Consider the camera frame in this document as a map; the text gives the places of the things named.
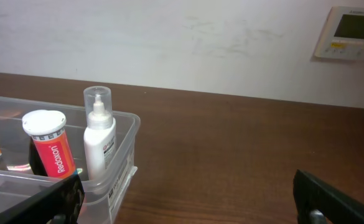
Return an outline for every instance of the brown wooden surface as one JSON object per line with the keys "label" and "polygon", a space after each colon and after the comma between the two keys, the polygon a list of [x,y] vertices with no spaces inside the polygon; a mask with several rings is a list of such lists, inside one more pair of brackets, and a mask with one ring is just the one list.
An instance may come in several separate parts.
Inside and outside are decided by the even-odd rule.
{"label": "brown wooden surface", "polygon": [[0,96],[83,106],[105,85],[140,116],[121,223],[296,223],[307,170],[364,203],[364,109],[0,74]]}

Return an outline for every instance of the clear bottle cap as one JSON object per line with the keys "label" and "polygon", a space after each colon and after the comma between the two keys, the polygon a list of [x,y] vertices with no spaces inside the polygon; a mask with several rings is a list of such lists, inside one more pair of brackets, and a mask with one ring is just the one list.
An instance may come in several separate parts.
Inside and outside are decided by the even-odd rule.
{"label": "clear bottle cap", "polygon": [[105,86],[92,86],[83,91],[83,96],[88,128],[110,128],[113,125],[111,90]]}

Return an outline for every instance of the white plastic bottle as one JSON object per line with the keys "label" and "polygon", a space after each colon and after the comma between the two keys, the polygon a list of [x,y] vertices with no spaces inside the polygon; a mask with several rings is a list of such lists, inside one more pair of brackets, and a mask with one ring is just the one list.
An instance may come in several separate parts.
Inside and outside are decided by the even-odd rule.
{"label": "white plastic bottle", "polygon": [[109,88],[93,86],[83,94],[88,123],[83,141],[89,179],[93,180],[105,172],[116,154],[116,121]]}

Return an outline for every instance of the clear plastic storage bin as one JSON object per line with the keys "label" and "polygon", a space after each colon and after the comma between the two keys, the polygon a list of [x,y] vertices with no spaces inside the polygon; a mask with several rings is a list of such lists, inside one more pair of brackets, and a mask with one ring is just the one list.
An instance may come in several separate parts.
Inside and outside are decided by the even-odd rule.
{"label": "clear plastic storage bin", "polygon": [[0,170],[0,213],[60,180],[34,175],[31,171],[30,137],[22,128],[21,118],[34,110],[58,110],[67,118],[65,129],[68,143],[85,191],[78,223],[113,223],[126,188],[137,169],[133,158],[139,117],[131,113],[113,112],[118,151],[104,174],[95,180],[88,180],[83,147],[86,128],[83,107],[3,97],[0,97],[0,162],[9,171]]}

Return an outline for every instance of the wall-mounted thermostat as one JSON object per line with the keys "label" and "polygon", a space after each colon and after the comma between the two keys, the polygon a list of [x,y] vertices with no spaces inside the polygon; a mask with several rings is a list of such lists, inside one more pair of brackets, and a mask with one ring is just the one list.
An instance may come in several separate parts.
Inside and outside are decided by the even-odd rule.
{"label": "wall-mounted thermostat", "polygon": [[333,7],[314,55],[364,60],[364,9]]}

